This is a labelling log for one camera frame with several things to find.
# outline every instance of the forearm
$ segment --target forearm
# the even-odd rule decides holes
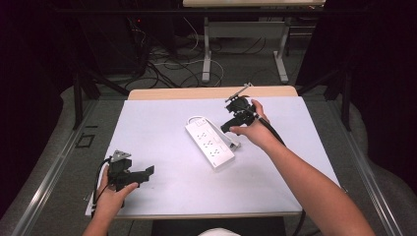
[[[325,235],[372,235],[358,207],[327,176],[278,141],[261,147]]]
[[[94,217],[84,231],[83,236],[106,236],[110,224],[111,219],[109,220],[107,218]]]

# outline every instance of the table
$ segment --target table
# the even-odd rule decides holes
[[[185,125],[190,116],[203,115],[218,126],[232,118],[224,100],[239,89],[131,92],[106,156],[120,149],[132,154],[131,171],[154,165],[155,172],[126,199],[117,217],[223,218],[284,216],[301,211],[268,156],[246,137],[232,136],[242,146],[235,151],[235,159],[216,172],[188,136]],[[256,97],[287,146],[338,185],[304,100],[293,87],[250,87],[241,94]]]
[[[296,7],[320,6],[325,0],[184,0],[185,7],[192,8],[236,8],[236,7]],[[278,50],[273,51],[279,78],[283,84],[288,83],[282,54],[289,34],[291,18],[284,22],[210,22],[205,17],[205,61],[203,65],[202,81],[209,82],[211,51],[209,39],[211,37],[265,37],[279,38]]]

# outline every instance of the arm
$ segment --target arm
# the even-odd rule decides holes
[[[97,202],[94,217],[89,223],[89,226],[87,226],[86,230],[84,231],[84,236],[107,235],[111,221],[113,220],[114,216],[116,216],[117,212],[123,204],[123,201],[130,193],[138,188],[138,183],[132,183],[119,192],[115,192],[112,186],[107,186],[107,171],[108,166],[104,168],[100,187],[97,190],[99,199]]]
[[[252,102],[257,113],[268,120],[262,105],[256,100]],[[230,132],[245,135],[270,157],[295,198],[325,235],[374,235],[350,198],[327,176],[280,143],[261,122],[231,127]]]

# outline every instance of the hand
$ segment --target hand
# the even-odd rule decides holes
[[[119,192],[115,191],[115,186],[107,186],[108,184],[108,166],[104,168],[100,187],[97,190],[97,207],[95,210],[94,218],[100,217],[103,219],[112,220],[116,216],[120,207],[123,204],[123,201],[126,197],[132,193],[136,188],[138,188],[138,183],[132,183]]]
[[[251,101],[255,105],[256,112],[269,122],[269,119],[264,113],[263,106],[257,100],[252,99]],[[262,149],[265,149],[269,144],[277,143],[276,137],[258,119],[255,119],[248,127],[230,127],[230,132],[236,135],[246,136],[252,143]]]

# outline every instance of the power outlet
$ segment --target power outlet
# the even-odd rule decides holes
[[[214,170],[234,159],[234,153],[205,118],[185,127]]]

